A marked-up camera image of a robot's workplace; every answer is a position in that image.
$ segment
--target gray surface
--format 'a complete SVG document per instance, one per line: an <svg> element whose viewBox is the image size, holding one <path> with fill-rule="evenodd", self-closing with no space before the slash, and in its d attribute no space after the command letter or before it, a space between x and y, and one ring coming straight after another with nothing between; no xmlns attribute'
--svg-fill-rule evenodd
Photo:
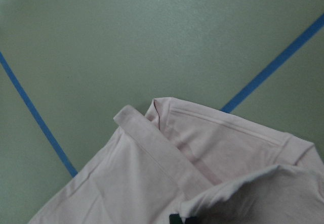
<svg viewBox="0 0 324 224"><path fill-rule="evenodd" d="M126 104L221 108L324 12L324 0L0 0L0 51L80 170ZM323 152L323 31L234 114ZM69 180L0 69L0 222L26 223Z"/></svg>

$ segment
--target blue line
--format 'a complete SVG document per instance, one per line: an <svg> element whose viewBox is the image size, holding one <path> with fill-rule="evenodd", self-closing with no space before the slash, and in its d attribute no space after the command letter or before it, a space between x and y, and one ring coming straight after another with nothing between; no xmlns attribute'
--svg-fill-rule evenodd
<svg viewBox="0 0 324 224"><path fill-rule="evenodd" d="M230 113L248 95L250 95L261 83L275 72L287 59L299 50L310 38L312 38L324 26L324 14L322 14L311 26L309 26L295 41L293 41L280 55L278 55L266 68L264 68L252 81L250 81L238 94L236 94L222 109Z"/></svg>
<svg viewBox="0 0 324 224"><path fill-rule="evenodd" d="M46 138L51 143L52 147L54 148L57 155L59 156L59 158L61 159L61 161L65 165L66 169L69 171L69 173L71 174L72 177L76 176L77 171L75 170L75 168L73 167L73 165L71 164L71 162L69 161L67 156L65 155L65 153L64 153L63 149L61 148L61 146L59 145L59 143L56 141L56 139L52 135L50 129L47 127L47 125L43 121L42 117L40 116L40 114L36 110L34 104L31 102L31 100L28 97L27 93L25 92L25 90L20 85L18 79L16 78L15 74L13 73L11 68L9 67L8 63L6 62L6 60L3 57L1 52L0 52L0 62L2 64L4 70L6 71L8 77L10 78L12 84L17 89L17 91L20 94L21 98L25 102L27 108L29 109L29 111L33 115L34 119L36 120L36 122L38 123L40 128L42 129L42 131L43 131L44 135L46 136Z"/></svg>

